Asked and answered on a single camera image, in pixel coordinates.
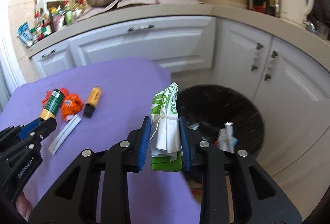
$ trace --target trash can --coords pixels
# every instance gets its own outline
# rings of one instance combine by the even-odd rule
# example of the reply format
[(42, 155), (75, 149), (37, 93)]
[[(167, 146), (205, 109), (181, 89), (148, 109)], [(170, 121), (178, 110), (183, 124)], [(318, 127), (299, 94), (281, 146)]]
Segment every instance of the trash can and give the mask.
[[(256, 107), (242, 94), (219, 85), (202, 84), (184, 89), (177, 96), (179, 117), (185, 116), (188, 126), (199, 122), (198, 131), (211, 143), (225, 122), (232, 122), (235, 151), (245, 149), (257, 157), (264, 139), (264, 123)], [(200, 173), (184, 173), (187, 180), (201, 183)]]

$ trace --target black bottle cap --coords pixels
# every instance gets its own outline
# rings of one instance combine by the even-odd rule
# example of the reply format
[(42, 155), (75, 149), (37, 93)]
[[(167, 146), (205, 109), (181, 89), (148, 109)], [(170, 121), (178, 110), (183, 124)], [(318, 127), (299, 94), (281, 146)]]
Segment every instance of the black bottle cap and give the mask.
[(85, 109), (84, 109), (84, 116), (91, 118), (93, 116), (95, 107), (93, 107), (91, 104), (85, 104)]

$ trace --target metal screw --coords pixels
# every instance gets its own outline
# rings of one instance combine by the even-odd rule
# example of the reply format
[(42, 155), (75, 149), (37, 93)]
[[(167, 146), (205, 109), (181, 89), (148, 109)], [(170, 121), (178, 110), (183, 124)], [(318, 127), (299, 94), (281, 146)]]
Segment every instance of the metal screw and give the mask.
[(92, 154), (92, 151), (89, 149), (85, 149), (82, 153), (81, 153), (84, 157), (88, 157)]
[(119, 144), (119, 146), (121, 146), (122, 148), (127, 148), (129, 145), (130, 145), (129, 142), (126, 141), (126, 140), (121, 141), (120, 144)]
[(238, 155), (240, 155), (241, 157), (246, 157), (248, 154), (247, 154), (246, 150), (240, 149), (238, 151)]
[(202, 148), (208, 148), (209, 145), (210, 145), (210, 143), (207, 142), (207, 141), (205, 141), (205, 140), (203, 140), (203, 141), (199, 142), (199, 145), (200, 145)]

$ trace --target table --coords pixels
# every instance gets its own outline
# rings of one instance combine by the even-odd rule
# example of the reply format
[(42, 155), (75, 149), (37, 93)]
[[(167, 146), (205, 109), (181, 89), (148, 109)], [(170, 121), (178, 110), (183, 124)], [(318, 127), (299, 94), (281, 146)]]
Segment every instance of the table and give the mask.
[[(41, 101), (54, 88), (66, 87), (84, 102), (94, 86), (103, 90), (93, 117), (83, 117), (52, 156), (48, 147), (66, 125), (61, 113), (57, 115), (57, 129), (42, 142), (43, 162), (24, 188), (32, 205), (38, 203), (81, 151), (107, 150), (140, 128), (151, 112), (155, 93), (170, 83), (166, 70), (144, 58), (130, 57), (66, 70), (17, 88), (0, 116), (0, 130), (28, 124), (39, 117)], [(128, 193), (133, 224), (199, 223), (200, 205), (182, 173), (152, 171), (150, 158), (142, 172), (128, 173)]]

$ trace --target human hand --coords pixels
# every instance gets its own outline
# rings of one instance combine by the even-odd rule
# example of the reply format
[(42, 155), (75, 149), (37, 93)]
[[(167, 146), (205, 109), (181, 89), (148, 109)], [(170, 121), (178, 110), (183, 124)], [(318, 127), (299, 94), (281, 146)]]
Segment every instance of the human hand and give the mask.
[(29, 220), (30, 213), (32, 211), (32, 204), (27, 200), (22, 192), (16, 201), (16, 209), (25, 218), (26, 221)]

